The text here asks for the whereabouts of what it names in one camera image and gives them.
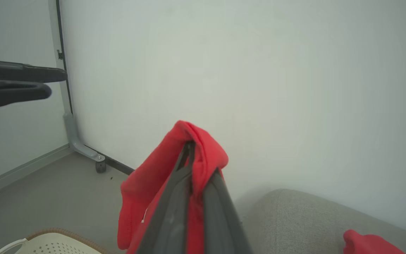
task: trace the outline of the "clothing tag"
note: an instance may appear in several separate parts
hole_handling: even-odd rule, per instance
[[[145,221],[145,215],[147,214],[147,210],[148,210],[148,207],[147,207],[147,209],[145,209],[145,213],[143,214],[143,219],[140,223],[143,223]]]

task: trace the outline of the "perforated basket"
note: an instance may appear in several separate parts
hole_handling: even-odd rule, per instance
[[[80,235],[63,229],[47,229],[14,241],[0,249],[0,254],[21,245],[16,254],[108,254],[105,249]]]

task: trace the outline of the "gray upholstery fabric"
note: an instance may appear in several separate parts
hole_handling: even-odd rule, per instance
[[[349,229],[379,235],[406,253],[406,230],[300,191],[270,192],[243,225],[255,254],[342,254]]]

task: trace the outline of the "gray stand foot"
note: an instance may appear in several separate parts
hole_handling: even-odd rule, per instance
[[[104,162],[104,161],[101,161],[101,162],[96,161],[95,162],[95,169],[97,170],[97,173],[99,173],[99,174],[106,172],[106,162]]]
[[[70,148],[84,156],[89,157],[90,159],[93,159],[96,162],[104,162],[106,158],[103,155],[88,148],[81,142],[81,140],[79,140],[78,131],[76,129],[73,115],[71,113],[66,113],[63,116],[63,120],[65,121],[65,127],[67,131],[68,142],[70,143]]]

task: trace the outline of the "red fabric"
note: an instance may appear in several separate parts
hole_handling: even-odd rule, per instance
[[[175,124],[145,162],[121,185],[123,205],[117,243],[120,249],[128,249],[128,254],[137,250],[179,153],[186,141],[190,140],[194,140],[196,146],[192,169],[193,193],[190,196],[187,221],[187,253],[203,254],[201,194],[214,170],[227,165],[228,156],[209,133],[184,121]]]
[[[344,241],[344,254],[405,254],[378,235],[360,235],[347,230]]]

